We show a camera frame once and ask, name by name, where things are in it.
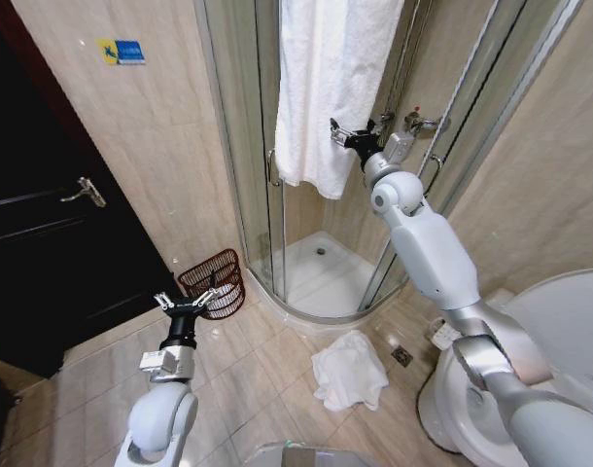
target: white toilet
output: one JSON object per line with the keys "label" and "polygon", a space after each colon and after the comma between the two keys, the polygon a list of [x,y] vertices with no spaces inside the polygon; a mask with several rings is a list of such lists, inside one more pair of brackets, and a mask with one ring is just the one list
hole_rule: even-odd
{"label": "white toilet", "polygon": [[[545,280],[514,297],[505,312],[528,331],[555,378],[538,387],[558,392],[593,412],[593,269]],[[420,420],[441,448],[478,467],[525,467],[498,415],[495,400],[473,386],[451,348],[418,400]]]}

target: crumpled white towel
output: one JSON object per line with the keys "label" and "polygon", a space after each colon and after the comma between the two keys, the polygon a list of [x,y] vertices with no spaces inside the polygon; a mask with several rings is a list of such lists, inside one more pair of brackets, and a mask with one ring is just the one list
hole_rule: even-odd
{"label": "crumpled white towel", "polygon": [[367,336],[351,331],[312,356],[319,388],[314,397],[338,412],[358,402],[378,409],[381,389],[389,385],[385,368]]}
{"label": "crumpled white towel", "polygon": [[376,99],[403,0],[282,0],[279,176],[339,199],[355,158],[331,141],[330,118],[363,129]]}

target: shower door handle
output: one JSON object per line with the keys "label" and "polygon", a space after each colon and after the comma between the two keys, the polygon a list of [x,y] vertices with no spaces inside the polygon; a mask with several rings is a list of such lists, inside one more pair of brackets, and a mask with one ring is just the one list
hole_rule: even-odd
{"label": "shower door handle", "polygon": [[271,149],[266,154],[266,178],[268,183],[271,184],[273,187],[280,187],[281,180],[277,182],[272,181],[272,166],[273,166],[273,158],[275,157],[275,150]]}

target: floor drain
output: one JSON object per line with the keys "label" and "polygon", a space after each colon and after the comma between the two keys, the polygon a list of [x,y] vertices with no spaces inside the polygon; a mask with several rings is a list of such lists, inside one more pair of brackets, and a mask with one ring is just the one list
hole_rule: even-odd
{"label": "floor drain", "polygon": [[411,363],[411,360],[413,360],[413,356],[400,346],[394,349],[392,356],[404,367],[406,367],[409,363]]}

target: white towel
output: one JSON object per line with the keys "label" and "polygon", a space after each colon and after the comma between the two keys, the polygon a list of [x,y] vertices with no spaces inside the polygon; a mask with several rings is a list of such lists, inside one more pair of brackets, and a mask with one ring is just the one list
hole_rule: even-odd
{"label": "white towel", "polygon": [[330,118],[366,127],[403,0],[282,0],[275,131],[279,176],[339,199],[354,153],[331,141]]}
{"label": "white towel", "polygon": [[375,411],[381,389],[390,383],[376,350],[360,331],[339,337],[312,355],[312,363],[320,386],[314,397],[323,400],[330,411],[342,411],[358,402]]}

